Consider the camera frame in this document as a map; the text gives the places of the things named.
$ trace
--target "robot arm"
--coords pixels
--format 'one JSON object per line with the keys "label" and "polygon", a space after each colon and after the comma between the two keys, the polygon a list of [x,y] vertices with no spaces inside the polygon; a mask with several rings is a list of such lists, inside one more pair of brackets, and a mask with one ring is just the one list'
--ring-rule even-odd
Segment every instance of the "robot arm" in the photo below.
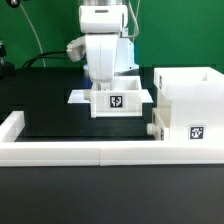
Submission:
{"label": "robot arm", "polygon": [[85,37],[71,42],[67,52],[72,61],[77,61],[80,56],[76,55],[82,55],[85,47],[89,76],[98,90],[110,89],[115,72],[138,68],[134,64],[132,42],[120,38],[128,23],[126,5],[82,5],[79,20]]}

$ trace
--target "white box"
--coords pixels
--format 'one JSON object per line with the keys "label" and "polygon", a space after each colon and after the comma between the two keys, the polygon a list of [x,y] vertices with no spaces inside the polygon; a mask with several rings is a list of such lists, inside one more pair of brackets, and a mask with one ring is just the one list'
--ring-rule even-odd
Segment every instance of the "white box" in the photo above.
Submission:
{"label": "white box", "polygon": [[224,76],[209,67],[155,68],[157,108],[148,133],[157,140],[220,140]]}

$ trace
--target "cable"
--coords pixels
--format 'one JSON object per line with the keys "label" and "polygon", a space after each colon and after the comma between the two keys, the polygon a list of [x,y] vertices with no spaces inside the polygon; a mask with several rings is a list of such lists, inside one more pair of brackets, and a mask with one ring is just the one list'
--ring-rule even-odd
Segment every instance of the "cable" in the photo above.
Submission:
{"label": "cable", "polygon": [[54,54],[65,54],[66,51],[49,51],[49,52],[45,52],[45,53],[42,53],[30,60],[28,60],[27,62],[24,63],[24,65],[22,66],[22,68],[28,68],[28,67],[31,67],[32,64],[34,62],[36,62],[37,60],[39,59],[44,59],[44,58],[53,58],[53,57],[47,57],[48,55],[54,55]]}
{"label": "cable", "polygon": [[130,10],[130,14],[131,14],[132,20],[134,22],[135,28],[134,28],[134,34],[133,35],[124,36],[123,38],[133,38],[134,39],[139,35],[139,27],[138,27],[138,22],[137,22],[137,19],[135,17],[135,14],[134,14],[134,11],[133,11],[130,0],[128,0],[128,7],[129,7],[129,10]]}
{"label": "cable", "polygon": [[141,0],[138,0],[137,8],[136,8],[136,13],[135,13],[135,18],[138,22],[138,13],[139,13],[139,8],[140,8]]}
{"label": "cable", "polygon": [[[31,20],[30,20],[28,14],[27,14],[25,8],[23,7],[22,3],[20,4],[20,7],[21,7],[22,12],[23,12],[25,18],[27,19],[27,21],[28,21],[28,23],[29,23],[29,25],[30,25],[30,27],[31,27],[31,29],[32,29],[32,31],[33,31],[33,33],[34,33],[34,36],[35,36],[35,38],[36,38],[37,44],[38,44],[39,49],[40,49],[40,53],[43,54],[43,48],[42,48],[40,39],[39,39],[39,37],[38,37],[38,35],[37,35],[37,32],[36,32],[36,30],[35,30],[35,28],[34,28],[32,22],[31,22]],[[46,67],[46,63],[45,63],[44,58],[43,58],[43,66]]]}

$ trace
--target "black cable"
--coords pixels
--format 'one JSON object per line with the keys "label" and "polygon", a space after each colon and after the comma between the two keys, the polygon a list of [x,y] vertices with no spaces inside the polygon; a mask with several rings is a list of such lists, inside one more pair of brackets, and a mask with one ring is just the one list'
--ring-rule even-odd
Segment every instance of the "black cable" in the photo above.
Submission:
{"label": "black cable", "polygon": [[22,68],[29,68],[29,67],[31,67],[34,62],[36,62],[37,60],[39,60],[41,58],[44,58],[45,56],[54,55],[54,54],[65,54],[65,53],[66,53],[66,51],[49,51],[49,52],[45,52],[43,54],[40,54],[40,55],[38,55],[38,56],[36,56],[36,57],[26,61],[23,64]]}

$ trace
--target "open box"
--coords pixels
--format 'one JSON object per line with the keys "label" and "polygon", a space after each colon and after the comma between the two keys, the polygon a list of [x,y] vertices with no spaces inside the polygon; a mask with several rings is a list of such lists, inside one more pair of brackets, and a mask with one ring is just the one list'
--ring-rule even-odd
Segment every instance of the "open box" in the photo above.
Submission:
{"label": "open box", "polygon": [[156,68],[157,107],[148,132],[160,140],[220,140],[224,77],[208,68]]}

